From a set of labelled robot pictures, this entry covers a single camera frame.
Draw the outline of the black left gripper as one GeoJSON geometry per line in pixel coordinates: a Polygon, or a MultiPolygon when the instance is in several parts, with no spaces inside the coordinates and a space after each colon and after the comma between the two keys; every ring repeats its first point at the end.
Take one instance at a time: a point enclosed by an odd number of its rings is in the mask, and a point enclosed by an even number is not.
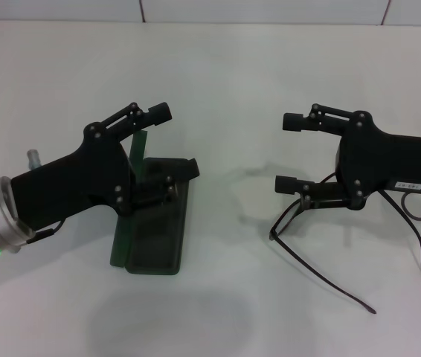
{"type": "Polygon", "coordinates": [[[172,118],[167,103],[145,112],[133,102],[88,125],[73,153],[11,180],[19,219],[38,231],[97,205],[128,216],[176,201],[178,186],[199,177],[197,160],[145,158],[130,164],[120,143],[172,118]]]}

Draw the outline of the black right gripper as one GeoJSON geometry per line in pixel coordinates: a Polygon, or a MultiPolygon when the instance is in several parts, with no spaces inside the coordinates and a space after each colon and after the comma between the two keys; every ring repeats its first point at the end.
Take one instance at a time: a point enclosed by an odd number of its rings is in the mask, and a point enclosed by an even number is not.
{"type": "Polygon", "coordinates": [[[352,113],[315,103],[306,117],[284,114],[283,130],[341,136],[337,165],[341,184],[276,176],[275,192],[298,193],[304,210],[361,210],[367,197],[380,190],[421,193],[421,137],[383,132],[369,112],[352,113]]]}

